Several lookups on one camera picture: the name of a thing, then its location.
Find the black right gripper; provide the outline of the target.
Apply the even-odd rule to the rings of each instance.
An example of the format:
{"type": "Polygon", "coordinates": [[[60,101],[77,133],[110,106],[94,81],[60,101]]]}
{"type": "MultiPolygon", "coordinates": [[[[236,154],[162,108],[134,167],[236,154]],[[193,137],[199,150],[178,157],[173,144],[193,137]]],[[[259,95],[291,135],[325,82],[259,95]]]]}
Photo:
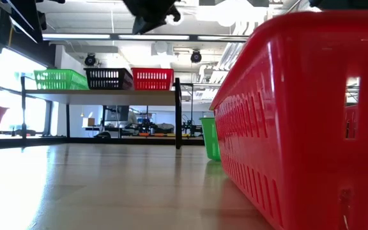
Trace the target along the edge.
{"type": "Polygon", "coordinates": [[[166,25],[165,18],[173,16],[178,22],[181,14],[175,7],[180,0],[122,0],[130,13],[135,17],[132,34],[143,35],[155,28],[166,25]]]}

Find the black plastic basket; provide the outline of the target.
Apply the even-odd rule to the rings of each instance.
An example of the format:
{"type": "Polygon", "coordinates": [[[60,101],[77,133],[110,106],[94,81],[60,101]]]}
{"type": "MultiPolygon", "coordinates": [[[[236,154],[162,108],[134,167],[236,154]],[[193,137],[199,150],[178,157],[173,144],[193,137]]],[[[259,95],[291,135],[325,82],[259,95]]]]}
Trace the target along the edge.
{"type": "Polygon", "coordinates": [[[125,68],[85,68],[89,89],[133,90],[134,81],[125,68]]]}

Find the black background metal frame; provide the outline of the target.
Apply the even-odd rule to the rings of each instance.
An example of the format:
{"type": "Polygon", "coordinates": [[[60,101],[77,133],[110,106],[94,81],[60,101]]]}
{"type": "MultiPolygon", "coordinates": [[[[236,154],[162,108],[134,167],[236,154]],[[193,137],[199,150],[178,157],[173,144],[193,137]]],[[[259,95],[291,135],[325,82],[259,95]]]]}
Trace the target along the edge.
{"type": "Polygon", "coordinates": [[[220,84],[181,83],[180,86],[182,122],[192,119],[196,125],[201,125],[200,118],[213,117],[209,108],[220,84]]]}

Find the wooden shelf with black frame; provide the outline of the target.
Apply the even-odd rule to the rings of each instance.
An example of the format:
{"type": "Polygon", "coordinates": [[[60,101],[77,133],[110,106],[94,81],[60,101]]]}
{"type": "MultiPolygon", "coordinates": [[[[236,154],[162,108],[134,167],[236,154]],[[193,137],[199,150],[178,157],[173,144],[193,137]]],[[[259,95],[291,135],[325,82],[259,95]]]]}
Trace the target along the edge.
{"type": "Polygon", "coordinates": [[[179,78],[174,80],[173,91],[136,90],[27,90],[25,78],[21,77],[22,108],[26,108],[26,96],[52,100],[69,105],[147,105],[175,106],[175,145],[182,146],[181,133],[181,85],[179,78]]]}

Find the green plastic basket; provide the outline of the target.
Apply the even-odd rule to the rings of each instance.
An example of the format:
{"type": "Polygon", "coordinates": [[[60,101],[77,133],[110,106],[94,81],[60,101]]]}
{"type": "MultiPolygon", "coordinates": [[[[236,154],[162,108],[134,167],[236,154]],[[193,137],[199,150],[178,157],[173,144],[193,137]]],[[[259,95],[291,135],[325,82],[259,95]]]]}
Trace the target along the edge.
{"type": "Polygon", "coordinates": [[[87,78],[71,69],[34,71],[36,87],[42,90],[88,90],[87,78]]]}
{"type": "Polygon", "coordinates": [[[220,161],[220,149],[215,125],[215,118],[200,118],[207,157],[220,161]]]}

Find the black aluminium table rail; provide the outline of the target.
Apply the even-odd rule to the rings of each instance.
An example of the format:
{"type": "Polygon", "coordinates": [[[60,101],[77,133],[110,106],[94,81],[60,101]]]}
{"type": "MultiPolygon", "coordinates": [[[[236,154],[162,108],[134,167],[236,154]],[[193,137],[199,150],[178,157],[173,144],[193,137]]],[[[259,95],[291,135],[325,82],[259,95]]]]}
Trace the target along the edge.
{"type": "Polygon", "coordinates": [[[138,145],[175,145],[175,139],[99,139],[99,138],[81,138],[81,137],[41,137],[22,139],[0,139],[0,149],[19,148],[30,146],[46,146],[55,144],[138,144],[138,145]]]}

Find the black background monitor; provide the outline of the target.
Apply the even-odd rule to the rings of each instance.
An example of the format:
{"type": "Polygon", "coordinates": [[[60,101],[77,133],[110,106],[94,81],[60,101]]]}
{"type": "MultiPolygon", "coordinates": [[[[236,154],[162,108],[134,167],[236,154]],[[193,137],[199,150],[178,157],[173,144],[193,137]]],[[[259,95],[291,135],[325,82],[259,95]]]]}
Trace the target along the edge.
{"type": "Polygon", "coordinates": [[[128,121],[128,105],[112,105],[105,107],[105,121],[128,121]]]}

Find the long ceiling light bar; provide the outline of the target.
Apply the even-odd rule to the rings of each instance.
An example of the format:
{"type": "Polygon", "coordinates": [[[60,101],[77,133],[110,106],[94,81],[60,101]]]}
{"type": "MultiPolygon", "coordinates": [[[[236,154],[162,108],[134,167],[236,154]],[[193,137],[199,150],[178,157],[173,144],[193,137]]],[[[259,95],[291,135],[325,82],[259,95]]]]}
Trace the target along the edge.
{"type": "Polygon", "coordinates": [[[62,40],[125,40],[125,41],[179,41],[179,42],[245,42],[249,37],[245,35],[199,35],[199,34],[77,34],[54,33],[42,34],[46,41],[62,40]]]}

